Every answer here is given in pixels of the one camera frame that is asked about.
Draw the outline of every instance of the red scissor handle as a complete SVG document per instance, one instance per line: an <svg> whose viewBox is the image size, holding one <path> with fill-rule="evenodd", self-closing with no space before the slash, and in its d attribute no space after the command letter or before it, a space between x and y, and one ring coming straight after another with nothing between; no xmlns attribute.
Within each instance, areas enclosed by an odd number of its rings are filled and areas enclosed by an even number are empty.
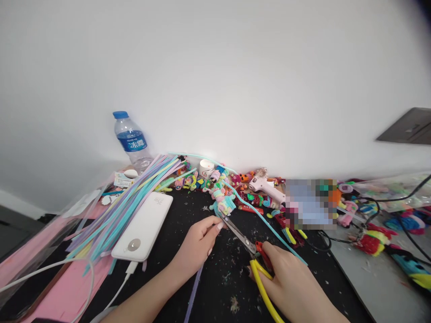
<svg viewBox="0 0 431 323"><path fill-rule="evenodd" d="M256 250L264 259L265 266L268 268L268 270L273 271L273 265L271 263L271 260L269 260L268 255L264 252L262 245L262 242L256 241Z"/></svg>

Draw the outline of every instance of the charging cable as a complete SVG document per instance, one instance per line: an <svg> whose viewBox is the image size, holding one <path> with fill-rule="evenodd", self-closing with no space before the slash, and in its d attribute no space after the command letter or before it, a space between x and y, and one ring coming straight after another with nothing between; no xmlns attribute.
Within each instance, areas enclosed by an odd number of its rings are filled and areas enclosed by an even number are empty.
<svg viewBox="0 0 431 323"><path fill-rule="evenodd" d="M118 289L117 293L115 294L114 298L109 302L108 306L105 307L105 310L108 309L112 305L112 303L115 301L118 294L120 294L120 291L123 289L124 285L126 284L127 280L129 279L130 275L132 275L135 272L135 269L137 266L138 266L138 262L130 262L129 267L127 267L127 270L126 270L126 277L124 278L123 283L121 284L121 286Z"/></svg>
<svg viewBox="0 0 431 323"><path fill-rule="evenodd" d="M86 258L73 258L73 259L66 259L66 260L63 260L63 261L60 261L60 262L53 263L52 265L49 265L49 266L43 267L43 268L41 268L39 270L36 270L36 271L32 272L31 274L28 274L27 276L24 276L24 277L22 277L22 278L20 278L20 279L18 279L16 281L14 281L13 283L10 283L9 285L6 285L3 288L0 288L0 293L4 292L6 289L9 289L9 288L11 288L11 287L19 284L20 282L23 282L24 280L29 279L30 277L33 277L33 276L35 276L35 275L37 275L37 274L39 274L39 273L41 273L41 272L43 272L45 270L51 269L51 268L56 267L58 265L64 265L64 264L66 264L68 262L74 262L74 261L87 261L88 264L90 265L90 269L91 269L90 292L88 293L87 301L85 302L82 310L78 313L78 315L71 322L71 323L75 323L76 321L78 321L78 319L84 313L84 311L87 309L87 306L89 305L90 300L91 300L91 294L93 292L93 286L94 286L94 266L93 266L93 263L89 259L86 259Z"/></svg>

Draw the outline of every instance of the yellow scissor handle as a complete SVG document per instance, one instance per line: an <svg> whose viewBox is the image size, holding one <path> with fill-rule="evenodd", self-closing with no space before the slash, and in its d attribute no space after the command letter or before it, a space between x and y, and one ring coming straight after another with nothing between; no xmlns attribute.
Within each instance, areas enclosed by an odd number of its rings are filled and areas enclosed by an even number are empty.
<svg viewBox="0 0 431 323"><path fill-rule="evenodd" d="M255 281L257 284L257 288L259 289L259 292L262 296L262 299L268 308L269 313L273 317L274 321L277 323L284 323L283 319L278 315L277 311L274 308L274 305L271 303L268 294L266 293L264 284L262 283L262 280L259 276L259 271L265 275L265 277L268 277L269 279L273 279L271 275L257 262L256 259L250 260L250 266L251 270L253 272L253 276L255 277Z"/></svg>

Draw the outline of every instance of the bundle of pipe cleaners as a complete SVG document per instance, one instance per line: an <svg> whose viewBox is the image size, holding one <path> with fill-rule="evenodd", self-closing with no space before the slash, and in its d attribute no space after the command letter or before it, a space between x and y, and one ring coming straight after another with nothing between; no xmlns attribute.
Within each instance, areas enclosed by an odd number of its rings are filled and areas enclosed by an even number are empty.
<svg viewBox="0 0 431 323"><path fill-rule="evenodd" d="M136 178L135 183L125 190L105 212L78 232L67 249L70 252L67 259L88 257L95 265L103 256L110 255L128 224L155 188L161 191L177 179L196 170L193 168L181 176L165 180L184 167L184 162L177 157L170 159L167 155L158 155L144 173Z"/></svg>

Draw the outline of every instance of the white wall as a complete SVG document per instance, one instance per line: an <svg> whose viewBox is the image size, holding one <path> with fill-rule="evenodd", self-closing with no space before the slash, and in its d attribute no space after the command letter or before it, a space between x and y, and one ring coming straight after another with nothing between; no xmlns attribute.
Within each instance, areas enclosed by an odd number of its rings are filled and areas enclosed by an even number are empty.
<svg viewBox="0 0 431 323"><path fill-rule="evenodd" d="M291 178L431 168L374 139L431 107L431 36L404 0L0 2L0 185L58 211L124 163L111 112L153 152Z"/></svg>
<svg viewBox="0 0 431 323"><path fill-rule="evenodd" d="M7 207L15 212L21 213L22 215L26 215L34 220L37 220L41 216L43 216L46 211L27 203L16 196L0 190L0 205Z"/></svg>

